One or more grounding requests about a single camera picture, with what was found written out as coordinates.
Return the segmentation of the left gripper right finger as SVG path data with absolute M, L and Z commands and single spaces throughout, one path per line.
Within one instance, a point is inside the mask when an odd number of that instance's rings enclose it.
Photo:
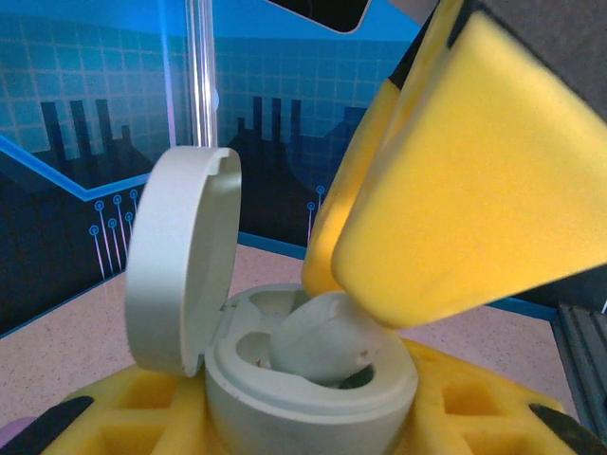
M 397 454 L 571 454 L 529 408 L 555 399 L 497 373 L 405 339 L 418 388 Z

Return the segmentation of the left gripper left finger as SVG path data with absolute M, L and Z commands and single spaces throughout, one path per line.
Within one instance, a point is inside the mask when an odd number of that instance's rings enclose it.
M 51 407 L 3 454 L 212 454 L 204 374 L 129 367 Z

